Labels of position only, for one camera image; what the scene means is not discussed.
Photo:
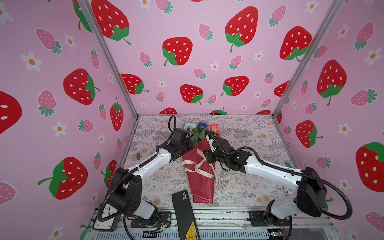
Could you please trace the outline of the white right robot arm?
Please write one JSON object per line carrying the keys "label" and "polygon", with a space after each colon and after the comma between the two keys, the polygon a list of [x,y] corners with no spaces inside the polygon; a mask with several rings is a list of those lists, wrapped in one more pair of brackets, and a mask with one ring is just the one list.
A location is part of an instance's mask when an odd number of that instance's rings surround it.
{"label": "white right robot arm", "polygon": [[[260,158],[251,147],[233,149],[229,142],[212,133],[206,136],[210,149],[205,151],[209,163],[219,162],[223,170],[259,176],[278,183],[292,191],[280,200],[271,200],[257,222],[276,226],[286,218],[296,214],[310,217],[326,215],[336,220],[347,220],[353,214],[353,207],[347,196],[335,185],[320,178],[316,170],[306,167],[303,170],[280,166]],[[344,201],[347,211],[335,215],[324,209],[328,189],[334,190]]]}

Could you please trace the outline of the large pink fake rose stem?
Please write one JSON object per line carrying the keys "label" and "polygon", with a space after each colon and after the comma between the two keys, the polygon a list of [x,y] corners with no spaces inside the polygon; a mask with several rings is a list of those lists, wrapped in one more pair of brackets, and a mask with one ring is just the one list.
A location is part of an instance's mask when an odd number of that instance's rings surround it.
{"label": "large pink fake rose stem", "polygon": [[219,134],[220,133],[220,126],[217,124],[211,125],[211,132],[213,132],[215,134]]}

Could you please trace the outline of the dark red wrapping paper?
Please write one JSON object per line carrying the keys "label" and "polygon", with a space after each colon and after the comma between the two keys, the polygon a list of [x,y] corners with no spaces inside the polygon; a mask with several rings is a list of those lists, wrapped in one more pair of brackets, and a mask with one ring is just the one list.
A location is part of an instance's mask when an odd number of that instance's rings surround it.
{"label": "dark red wrapping paper", "polygon": [[[183,161],[192,160],[196,163],[199,163],[202,160],[202,157],[198,155],[197,149],[200,149],[202,152],[204,152],[209,148],[210,148],[209,142],[206,139],[204,139],[199,144],[195,145],[193,150],[185,154],[182,157],[182,159]],[[193,169],[192,165],[184,165],[184,167],[188,169]],[[212,169],[209,167],[208,162],[205,162],[201,167],[201,169],[213,174]],[[192,173],[188,172],[187,177],[189,180],[194,203],[212,204],[214,202],[215,177],[206,178],[195,172],[192,172]]]}

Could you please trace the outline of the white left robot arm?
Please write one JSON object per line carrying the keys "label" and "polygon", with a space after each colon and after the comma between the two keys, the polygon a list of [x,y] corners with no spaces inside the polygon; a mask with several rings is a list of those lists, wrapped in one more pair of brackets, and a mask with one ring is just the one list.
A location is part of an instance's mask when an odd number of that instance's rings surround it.
{"label": "white left robot arm", "polygon": [[129,168],[118,168],[97,215],[99,222],[123,216],[123,226],[129,239],[133,239],[127,226],[128,217],[140,217],[150,225],[157,221],[158,208],[142,199],[144,181],[161,167],[182,157],[194,148],[188,131],[177,128],[176,116],[170,116],[168,128],[171,131],[167,140],[156,146],[153,155]]}

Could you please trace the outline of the beige ribbon pile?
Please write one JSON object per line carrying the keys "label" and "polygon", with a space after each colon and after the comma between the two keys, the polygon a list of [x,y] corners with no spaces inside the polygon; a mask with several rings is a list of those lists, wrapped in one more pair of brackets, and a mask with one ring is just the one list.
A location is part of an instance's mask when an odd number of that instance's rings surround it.
{"label": "beige ribbon pile", "polygon": [[197,153],[200,157],[202,157],[202,160],[199,162],[199,163],[196,163],[192,160],[185,160],[185,161],[181,161],[179,163],[176,163],[176,164],[169,164],[171,167],[179,167],[179,166],[184,166],[184,165],[192,165],[193,166],[193,169],[188,169],[188,168],[185,168],[185,172],[188,173],[192,173],[192,172],[195,172],[201,176],[204,176],[206,178],[214,178],[216,176],[216,170],[213,166],[213,164],[209,164],[209,167],[212,169],[212,172],[213,174],[209,173],[209,172],[206,172],[204,170],[201,169],[201,167],[203,166],[203,164],[205,162],[208,162],[207,159],[206,159],[206,156],[204,155],[204,153],[200,150],[200,149],[197,149]]}

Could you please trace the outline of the white fake flower stem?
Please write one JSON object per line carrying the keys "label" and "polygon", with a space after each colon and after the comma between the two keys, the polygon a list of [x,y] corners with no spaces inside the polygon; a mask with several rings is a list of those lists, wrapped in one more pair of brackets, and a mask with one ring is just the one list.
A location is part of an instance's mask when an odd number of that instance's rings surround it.
{"label": "white fake flower stem", "polygon": [[207,129],[201,129],[198,124],[192,122],[187,122],[184,129],[188,132],[189,138],[195,145],[199,144],[207,136]]}

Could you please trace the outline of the blue fake rose stem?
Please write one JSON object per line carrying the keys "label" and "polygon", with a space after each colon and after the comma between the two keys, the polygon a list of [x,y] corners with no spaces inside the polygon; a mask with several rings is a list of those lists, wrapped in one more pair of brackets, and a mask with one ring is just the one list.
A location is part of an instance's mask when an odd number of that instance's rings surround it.
{"label": "blue fake rose stem", "polygon": [[205,124],[205,123],[199,123],[198,126],[199,126],[199,128],[201,128],[201,129],[206,129],[208,125]]}

